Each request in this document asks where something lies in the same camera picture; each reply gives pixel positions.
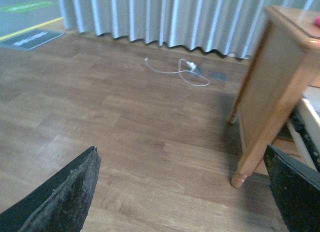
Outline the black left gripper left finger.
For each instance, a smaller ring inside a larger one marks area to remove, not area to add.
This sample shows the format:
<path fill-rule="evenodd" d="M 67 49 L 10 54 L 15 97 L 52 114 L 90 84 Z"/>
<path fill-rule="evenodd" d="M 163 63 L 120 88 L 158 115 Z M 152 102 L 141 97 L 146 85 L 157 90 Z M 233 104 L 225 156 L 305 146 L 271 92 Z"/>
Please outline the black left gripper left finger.
<path fill-rule="evenodd" d="M 2 232 L 79 232 L 95 193 L 101 158 L 91 146 L 0 214 Z"/>

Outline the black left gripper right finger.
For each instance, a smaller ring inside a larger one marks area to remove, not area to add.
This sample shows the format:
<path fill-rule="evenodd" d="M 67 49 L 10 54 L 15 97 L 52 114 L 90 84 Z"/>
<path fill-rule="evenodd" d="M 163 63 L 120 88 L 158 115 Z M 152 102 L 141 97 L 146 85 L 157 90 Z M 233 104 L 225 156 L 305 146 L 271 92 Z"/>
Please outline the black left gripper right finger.
<path fill-rule="evenodd" d="M 320 230 L 320 173 L 269 144 L 263 160 L 270 189 L 290 232 Z"/>

